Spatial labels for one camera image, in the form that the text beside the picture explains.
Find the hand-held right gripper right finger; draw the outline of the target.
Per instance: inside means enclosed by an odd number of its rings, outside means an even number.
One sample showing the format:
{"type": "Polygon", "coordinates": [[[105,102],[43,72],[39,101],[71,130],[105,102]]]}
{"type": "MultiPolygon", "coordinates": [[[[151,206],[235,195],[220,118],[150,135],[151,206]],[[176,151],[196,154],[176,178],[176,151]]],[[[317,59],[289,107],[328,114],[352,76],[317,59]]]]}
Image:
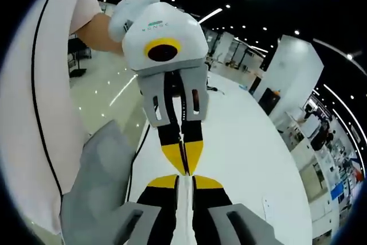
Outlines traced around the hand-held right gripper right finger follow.
{"type": "Polygon", "coordinates": [[[197,244],[281,244],[272,225],[234,204],[216,180],[193,179],[193,230],[197,244]]]}

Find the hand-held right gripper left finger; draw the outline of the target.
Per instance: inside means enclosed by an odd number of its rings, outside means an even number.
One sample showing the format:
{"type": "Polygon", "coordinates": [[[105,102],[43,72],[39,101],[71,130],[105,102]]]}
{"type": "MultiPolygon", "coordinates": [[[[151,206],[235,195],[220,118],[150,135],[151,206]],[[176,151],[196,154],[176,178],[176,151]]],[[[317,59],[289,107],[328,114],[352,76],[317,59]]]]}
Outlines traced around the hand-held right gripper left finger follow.
{"type": "Polygon", "coordinates": [[[136,202],[124,202],[124,184],[110,198],[106,244],[170,244],[176,227],[179,176],[153,179],[136,202]]]}

